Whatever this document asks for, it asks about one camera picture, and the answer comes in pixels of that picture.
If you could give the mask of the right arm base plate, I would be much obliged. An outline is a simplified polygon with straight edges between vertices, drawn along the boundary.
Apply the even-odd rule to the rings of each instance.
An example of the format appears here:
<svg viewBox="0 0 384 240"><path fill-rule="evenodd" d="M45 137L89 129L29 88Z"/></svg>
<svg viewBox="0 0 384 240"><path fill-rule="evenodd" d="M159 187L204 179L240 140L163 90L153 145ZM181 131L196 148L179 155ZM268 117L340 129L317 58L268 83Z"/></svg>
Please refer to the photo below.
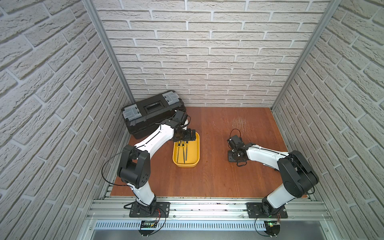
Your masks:
<svg viewBox="0 0 384 240"><path fill-rule="evenodd" d="M246 203L248 215L250 219L259 218L275 218L275 219L287 219L288 214L285 205L279 208L273 208L273 206L263 198L261 202L248 202Z"/></svg>

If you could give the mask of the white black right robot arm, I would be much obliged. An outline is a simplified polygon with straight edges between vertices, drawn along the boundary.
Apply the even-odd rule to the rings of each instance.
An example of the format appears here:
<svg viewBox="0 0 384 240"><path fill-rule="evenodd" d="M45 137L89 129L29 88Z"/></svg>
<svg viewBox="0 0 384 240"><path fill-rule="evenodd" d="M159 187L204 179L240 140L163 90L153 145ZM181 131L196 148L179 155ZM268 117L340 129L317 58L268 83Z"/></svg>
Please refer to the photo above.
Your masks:
<svg viewBox="0 0 384 240"><path fill-rule="evenodd" d="M319 177L304 155L299 151L279 152L252 143L245 144L235 135L227 140L231 150L229 162L254 161L279 171L282 184L262 200L261 212L275 215L288 202L309 193L319 182Z"/></svg>

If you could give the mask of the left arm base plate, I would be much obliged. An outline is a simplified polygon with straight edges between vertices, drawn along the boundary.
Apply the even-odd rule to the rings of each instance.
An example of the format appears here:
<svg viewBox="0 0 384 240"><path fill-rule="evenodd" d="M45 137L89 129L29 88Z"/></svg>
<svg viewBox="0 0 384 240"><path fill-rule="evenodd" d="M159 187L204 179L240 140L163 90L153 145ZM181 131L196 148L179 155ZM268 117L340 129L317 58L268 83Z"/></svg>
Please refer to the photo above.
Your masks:
<svg viewBox="0 0 384 240"><path fill-rule="evenodd" d="M170 212L170 202L157 202L156 199L149 206L135 201L131 204L130 218L167 218Z"/></svg>

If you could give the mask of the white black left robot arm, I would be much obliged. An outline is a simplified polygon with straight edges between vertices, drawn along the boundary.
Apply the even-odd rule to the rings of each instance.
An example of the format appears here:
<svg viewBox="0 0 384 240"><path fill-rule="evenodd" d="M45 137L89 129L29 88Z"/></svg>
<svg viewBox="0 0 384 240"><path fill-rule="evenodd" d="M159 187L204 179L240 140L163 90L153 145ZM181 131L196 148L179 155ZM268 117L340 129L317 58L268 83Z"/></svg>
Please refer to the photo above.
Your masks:
<svg viewBox="0 0 384 240"><path fill-rule="evenodd" d="M200 135L188 128L188 118L186 110L177 110L143 141L123 148L117 176L132 189L139 206L149 209L156 206L156 196L149 184L151 158L166 142L175 143L173 160L176 165L192 168L200 161Z"/></svg>

